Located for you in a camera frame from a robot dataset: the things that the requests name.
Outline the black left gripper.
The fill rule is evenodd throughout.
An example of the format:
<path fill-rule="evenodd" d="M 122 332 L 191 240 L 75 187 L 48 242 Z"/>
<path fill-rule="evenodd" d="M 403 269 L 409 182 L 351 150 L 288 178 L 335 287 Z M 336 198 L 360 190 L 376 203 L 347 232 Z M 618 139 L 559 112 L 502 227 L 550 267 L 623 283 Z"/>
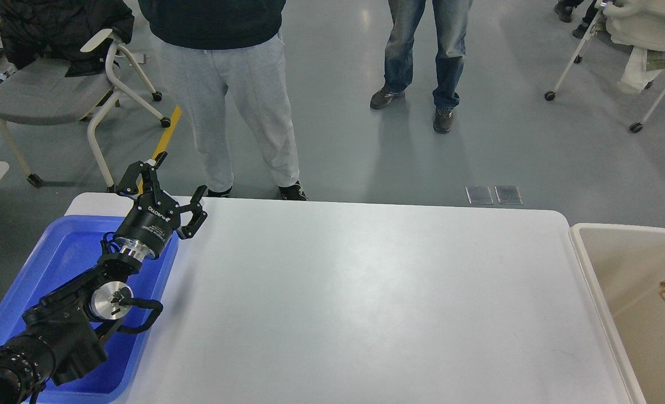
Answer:
<path fill-rule="evenodd" d="M 197 187 L 187 205 L 179 205 L 171 195 L 163 194 L 158 181 L 158 170 L 168 156 L 161 151 L 155 159 L 135 161 L 126 169 L 114 192 L 118 195 L 137 195 L 137 181 L 140 177 L 143 194 L 135 200 L 133 207 L 114 233 L 114 241 L 121 248 L 138 249 L 140 260 L 157 259 L 168 245 L 173 232 L 176 231 L 181 240 L 189 240 L 196 235 L 207 218 L 202 197 L 207 193 L 207 186 Z M 181 226 L 181 214 L 191 212 L 192 217 L 187 225 Z"/>

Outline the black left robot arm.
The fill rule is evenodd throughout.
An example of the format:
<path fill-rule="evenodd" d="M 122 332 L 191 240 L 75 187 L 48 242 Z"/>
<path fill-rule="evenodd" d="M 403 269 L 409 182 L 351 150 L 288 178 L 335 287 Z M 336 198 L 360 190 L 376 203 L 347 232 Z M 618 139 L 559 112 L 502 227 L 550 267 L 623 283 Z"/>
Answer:
<path fill-rule="evenodd" d="M 127 280 L 145 259 L 157 259 L 176 233 L 194 236 L 207 218 L 199 186 L 181 205 L 160 187 L 156 174 L 168 153 L 128 166 L 117 194 L 143 192 L 115 232 L 101 240 L 97 263 L 41 297 L 22 315 L 25 330 L 0 346 L 0 403 L 36 402 L 47 381 L 80 379 L 107 360 L 104 349 L 117 332 L 146 332 L 163 312 L 160 301 L 135 297 Z"/>

